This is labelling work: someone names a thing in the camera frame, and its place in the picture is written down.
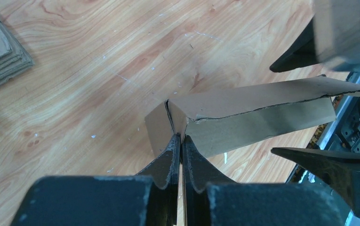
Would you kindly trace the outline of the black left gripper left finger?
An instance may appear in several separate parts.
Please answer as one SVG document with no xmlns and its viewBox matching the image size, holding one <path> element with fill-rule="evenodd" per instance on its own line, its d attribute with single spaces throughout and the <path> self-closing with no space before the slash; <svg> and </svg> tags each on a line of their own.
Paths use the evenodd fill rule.
<svg viewBox="0 0 360 226">
<path fill-rule="evenodd" d="M 23 198 L 13 226 L 173 226 L 181 138 L 132 176 L 46 176 Z"/>
</svg>

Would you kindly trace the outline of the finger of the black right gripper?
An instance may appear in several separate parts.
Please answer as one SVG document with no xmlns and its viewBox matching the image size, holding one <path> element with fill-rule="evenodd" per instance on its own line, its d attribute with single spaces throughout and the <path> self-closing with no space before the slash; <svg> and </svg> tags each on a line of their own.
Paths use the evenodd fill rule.
<svg viewBox="0 0 360 226">
<path fill-rule="evenodd" d="M 318 63 L 312 18 L 289 49 L 270 65 L 270 70 L 282 73 Z"/>
<path fill-rule="evenodd" d="M 295 162 L 321 179 L 360 218 L 360 153 L 292 147 L 275 147 L 271 153 Z"/>
</svg>

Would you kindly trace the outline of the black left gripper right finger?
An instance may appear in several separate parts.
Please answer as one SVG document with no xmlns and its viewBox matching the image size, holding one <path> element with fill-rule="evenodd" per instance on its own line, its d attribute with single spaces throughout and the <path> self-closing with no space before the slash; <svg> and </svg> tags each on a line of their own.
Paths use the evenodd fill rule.
<svg viewBox="0 0 360 226">
<path fill-rule="evenodd" d="M 342 226 L 334 199 L 302 184 L 243 184 L 211 164 L 186 136 L 181 147 L 187 226 Z"/>
</svg>

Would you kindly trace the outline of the cardboard box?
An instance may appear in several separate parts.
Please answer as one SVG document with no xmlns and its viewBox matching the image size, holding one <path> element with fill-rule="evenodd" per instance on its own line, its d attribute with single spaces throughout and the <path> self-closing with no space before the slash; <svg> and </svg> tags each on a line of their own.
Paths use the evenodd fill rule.
<svg viewBox="0 0 360 226">
<path fill-rule="evenodd" d="M 190 136 L 212 157 L 272 137 L 332 122 L 331 98 L 360 97 L 360 84 L 324 75 L 208 91 L 165 100 L 146 117 L 156 155 L 173 135 Z"/>
</svg>

